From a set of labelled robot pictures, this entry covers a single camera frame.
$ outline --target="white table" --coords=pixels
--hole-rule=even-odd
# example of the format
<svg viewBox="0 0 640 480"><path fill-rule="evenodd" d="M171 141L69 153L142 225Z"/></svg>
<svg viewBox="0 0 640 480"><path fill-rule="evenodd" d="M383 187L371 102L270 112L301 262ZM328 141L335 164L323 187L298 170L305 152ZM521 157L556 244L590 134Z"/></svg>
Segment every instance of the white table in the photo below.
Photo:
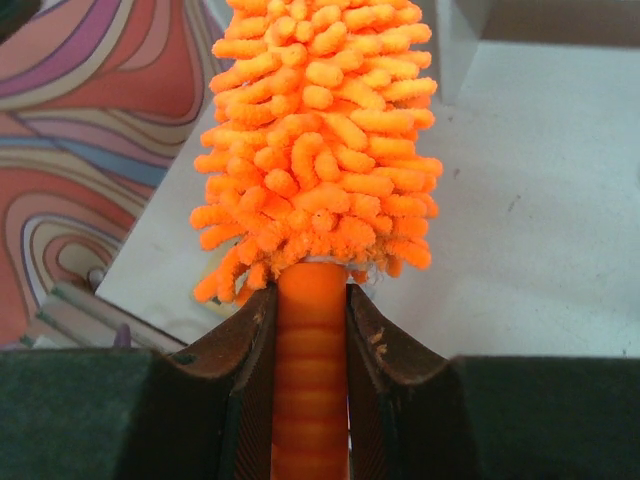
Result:
<svg viewBox="0 0 640 480"><path fill-rule="evenodd" d="M447 356L640 356L639 85L640 49L482 41L418 146L446 167L433 266L380 281L383 313ZM205 181L192 160L212 123L98 290L186 341L220 321L189 297L207 261L188 225Z"/></svg>

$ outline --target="blue stripe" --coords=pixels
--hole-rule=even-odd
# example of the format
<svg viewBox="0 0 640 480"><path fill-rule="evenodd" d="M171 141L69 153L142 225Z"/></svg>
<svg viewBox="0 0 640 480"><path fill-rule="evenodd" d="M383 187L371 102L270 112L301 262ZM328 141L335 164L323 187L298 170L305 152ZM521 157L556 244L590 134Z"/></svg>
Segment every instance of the blue stripe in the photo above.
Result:
<svg viewBox="0 0 640 480"><path fill-rule="evenodd" d="M78 157L86 160L94 167L115 173L127 180L145 185L157 187L162 182L167 169L156 165L149 165L135 158L109 152L102 148L92 147L72 140L60 138L37 137L0 137L0 147L40 147L40 148L65 148Z"/></svg>

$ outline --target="cleaning brush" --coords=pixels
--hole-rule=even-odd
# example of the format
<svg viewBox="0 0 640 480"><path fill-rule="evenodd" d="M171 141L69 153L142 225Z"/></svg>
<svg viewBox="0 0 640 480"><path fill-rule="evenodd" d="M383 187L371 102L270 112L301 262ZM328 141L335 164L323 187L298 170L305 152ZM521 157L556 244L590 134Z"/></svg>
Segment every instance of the cleaning brush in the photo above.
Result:
<svg viewBox="0 0 640 480"><path fill-rule="evenodd" d="M346 283L372 268L426 268L441 163L416 153L436 83L419 78L431 36L408 0L229 0L213 47L234 65L211 81L218 126L201 247L236 241L195 288L242 305L278 284L273 474L346 475Z"/></svg>

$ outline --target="chenille bristle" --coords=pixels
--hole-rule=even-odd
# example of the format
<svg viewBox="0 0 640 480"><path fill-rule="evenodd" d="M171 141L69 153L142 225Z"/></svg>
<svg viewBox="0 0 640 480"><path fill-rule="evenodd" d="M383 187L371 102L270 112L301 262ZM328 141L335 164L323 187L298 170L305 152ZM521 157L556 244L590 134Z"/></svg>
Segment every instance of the chenille bristle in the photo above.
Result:
<svg viewBox="0 0 640 480"><path fill-rule="evenodd" d="M196 288L243 303L307 256L398 276L426 268L423 237L438 213L442 174L415 151L436 83L418 78L430 54L408 0L229 0L233 20L213 54L234 59L214 77L211 147L195 161L207 205L191 215L205 250L236 240ZM248 272L244 286L237 280Z"/></svg>

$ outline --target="swirl pattern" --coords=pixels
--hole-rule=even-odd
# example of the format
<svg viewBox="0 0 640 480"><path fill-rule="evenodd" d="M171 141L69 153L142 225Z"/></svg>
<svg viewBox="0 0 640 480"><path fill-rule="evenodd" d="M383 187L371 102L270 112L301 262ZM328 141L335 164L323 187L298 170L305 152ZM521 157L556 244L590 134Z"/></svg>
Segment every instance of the swirl pattern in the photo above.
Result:
<svg viewBox="0 0 640 480"><path fill-rule="evenodd" d="M227 65L199 1L53 0L0 47L0 343L106 266Z"/></svg>

